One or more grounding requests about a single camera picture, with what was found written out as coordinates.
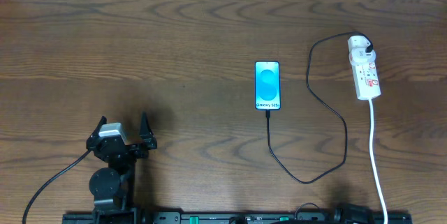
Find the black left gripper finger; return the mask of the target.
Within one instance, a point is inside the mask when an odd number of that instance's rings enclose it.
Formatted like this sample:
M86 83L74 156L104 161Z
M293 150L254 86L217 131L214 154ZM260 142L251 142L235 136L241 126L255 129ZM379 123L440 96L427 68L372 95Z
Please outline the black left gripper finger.
M149 122L147 119L146 112L142 113L139 136L145 143L148 143L148 144L154 143L154 135L153 135L151 128L149 127Z
M94 131L92 132L92 134L89 137L89 140L95 140L99 137L99 132L101 130L102 125L107 123L107 119L105 116L102 116L101 119L99 120L97 126L95 127Z

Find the blue Galaxy smartphone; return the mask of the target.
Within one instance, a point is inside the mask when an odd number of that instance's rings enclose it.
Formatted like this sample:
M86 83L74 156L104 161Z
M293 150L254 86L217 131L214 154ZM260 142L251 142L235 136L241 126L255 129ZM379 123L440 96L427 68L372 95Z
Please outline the blue Galaxy smartphone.
M257 61L255 63L255 108L257 110L281 109L278 61Z

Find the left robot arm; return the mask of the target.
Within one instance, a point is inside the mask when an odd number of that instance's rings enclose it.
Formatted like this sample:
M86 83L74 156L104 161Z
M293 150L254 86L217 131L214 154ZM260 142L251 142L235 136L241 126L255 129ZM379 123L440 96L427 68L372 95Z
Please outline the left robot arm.
M142 142L127 144L120 123L109 124L102 117L86 141L87 150L108 166L97 170L89 180L94 196L94 223L150 223L151 217L133 203L135 166L157 148L147 114L142 113L139 136Z

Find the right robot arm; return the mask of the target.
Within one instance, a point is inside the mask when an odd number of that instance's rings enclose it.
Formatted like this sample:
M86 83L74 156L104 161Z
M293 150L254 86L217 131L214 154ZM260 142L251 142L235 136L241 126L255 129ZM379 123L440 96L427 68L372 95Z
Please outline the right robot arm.
M374 224L374 217L369 208L349 203L338 204L332 220L344 224Z

